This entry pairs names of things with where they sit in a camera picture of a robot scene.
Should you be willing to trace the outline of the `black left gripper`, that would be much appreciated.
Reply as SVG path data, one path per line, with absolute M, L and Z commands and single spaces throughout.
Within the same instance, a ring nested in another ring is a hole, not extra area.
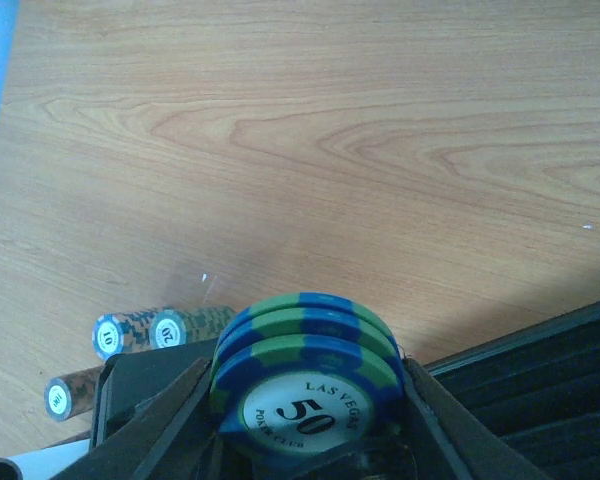
M 104 443 L 194 361 L 211 358 L 216 344 L 210 339 L 110 357 L 96 383 L 90 447 Z

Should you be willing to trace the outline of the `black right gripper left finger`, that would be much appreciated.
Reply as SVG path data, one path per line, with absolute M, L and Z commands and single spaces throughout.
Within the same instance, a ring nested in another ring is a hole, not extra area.
M 211 362 L 196 360 L 140 414 L 57 479 L 189 479 L 214 433 Z

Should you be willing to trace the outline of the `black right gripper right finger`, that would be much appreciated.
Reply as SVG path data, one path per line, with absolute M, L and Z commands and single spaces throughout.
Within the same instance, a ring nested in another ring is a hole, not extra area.
M 409 430 L 421 479 L 546 479 L 492 434 L 417 361 L 403 361 Z

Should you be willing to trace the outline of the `black poker set case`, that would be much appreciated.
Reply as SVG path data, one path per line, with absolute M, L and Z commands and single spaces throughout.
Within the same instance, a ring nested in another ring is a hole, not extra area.
M 600 479 L 600 301 L 426 365 L 551 479 Z

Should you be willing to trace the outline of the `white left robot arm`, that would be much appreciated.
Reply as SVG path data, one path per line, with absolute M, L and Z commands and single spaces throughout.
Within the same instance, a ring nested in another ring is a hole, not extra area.
M 91 430 L 45 449 L 0 458 L 0 479 L 49 479 L 109 440 L 199 358 L 214 354 L 215 339 L 135 354 L 117 354 L 96 377 Z

